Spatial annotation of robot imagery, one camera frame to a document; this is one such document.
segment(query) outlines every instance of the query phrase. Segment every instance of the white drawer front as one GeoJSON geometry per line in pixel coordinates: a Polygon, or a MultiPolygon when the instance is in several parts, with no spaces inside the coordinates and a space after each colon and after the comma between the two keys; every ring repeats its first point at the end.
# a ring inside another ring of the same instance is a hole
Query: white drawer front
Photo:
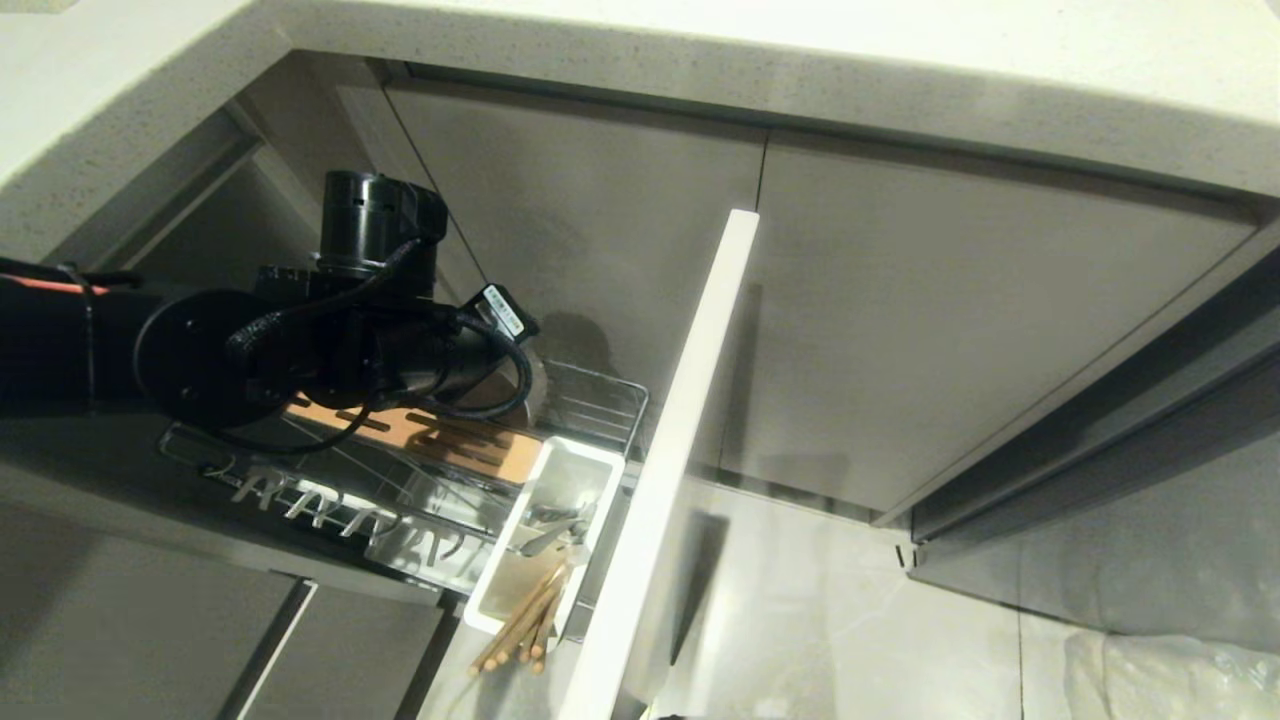
{"type": "Polygon", "coordinates": [[[657,693],[671,664],[699,488],[685,466],[733,314],[759,215],[730,213],[689,329],[631,511],[582,643],[562,720],[627,716],[657,693]]]}

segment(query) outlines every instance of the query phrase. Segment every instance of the metal rack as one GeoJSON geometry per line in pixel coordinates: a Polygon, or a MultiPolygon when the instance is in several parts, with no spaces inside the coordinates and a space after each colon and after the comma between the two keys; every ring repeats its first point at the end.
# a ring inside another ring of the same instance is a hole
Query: metal rack
{"type": "MultiPolygon", "coordinates": [[[[649,404],[643,386],[544,360],[545,400],[530,429],[630,456],[649,404]]],[[[289,432],[315,429],[284,418],[289,432]]],[[[367,538],[365,559],[411,582],[470,594],[518,487],[381,445],[339,445],[303,457],[266,456],[170,424],[156,441],[165,457],[230,488],[232,502],[255,502],[310,532],[367,538]]]]}

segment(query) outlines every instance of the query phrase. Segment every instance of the wooden chopsticks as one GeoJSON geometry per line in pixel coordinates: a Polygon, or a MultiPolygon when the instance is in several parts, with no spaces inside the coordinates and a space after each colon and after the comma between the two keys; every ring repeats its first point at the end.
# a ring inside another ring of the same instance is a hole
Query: wooden chopsticks
{"type": "Polygon", "coordinates": [[[467,667],[468,675],[479,675],[506,664],[512,656],[521,662],[535,660],[532,671],[540,675],[547,667],[547,634],[556,618],[559,596],[568,580],[570,568],[557,562],[534,585],[529,594],[516,605],[507,624],[489,642],[475,662],[467,667]]]}

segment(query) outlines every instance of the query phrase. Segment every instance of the white countertop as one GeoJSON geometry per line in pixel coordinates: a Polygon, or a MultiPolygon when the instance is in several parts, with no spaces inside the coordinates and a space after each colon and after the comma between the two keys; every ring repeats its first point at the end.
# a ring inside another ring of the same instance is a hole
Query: white countertop
{"type": "Polygon", "coordinates": [[[0,238],[38,259],[292,49],[1107,163],[1280,196],[1268,0],[81,0],[0,15],[0,238]]]}

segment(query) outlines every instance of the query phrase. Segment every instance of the cabinet door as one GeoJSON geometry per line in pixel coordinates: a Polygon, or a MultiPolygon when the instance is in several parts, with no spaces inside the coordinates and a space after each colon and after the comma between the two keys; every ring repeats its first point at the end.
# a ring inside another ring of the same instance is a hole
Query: cabinet door
{"type": "Polygon", "coordinates": [[[639,717],[666,679],[678,643],[696,519],[707,486],[686,475],[690,450],[737,301],[759,217],[733,210],[685,334],[671,398],[577,657],[559,717],[639,717]]]}
{"type": "Polygon", "coordinates": [[[723,465],[878,511],[1043,416],[1267,245],[1190,196],[785,135],[759,213],[723,465]]]}
{"type": "Polygon", "coordinates": [[[764,132],[425,81],[388,95],[461,228],[444,242],[538,318],[538,352],[660,407],[724,213],[755,204],[764,132]]]}

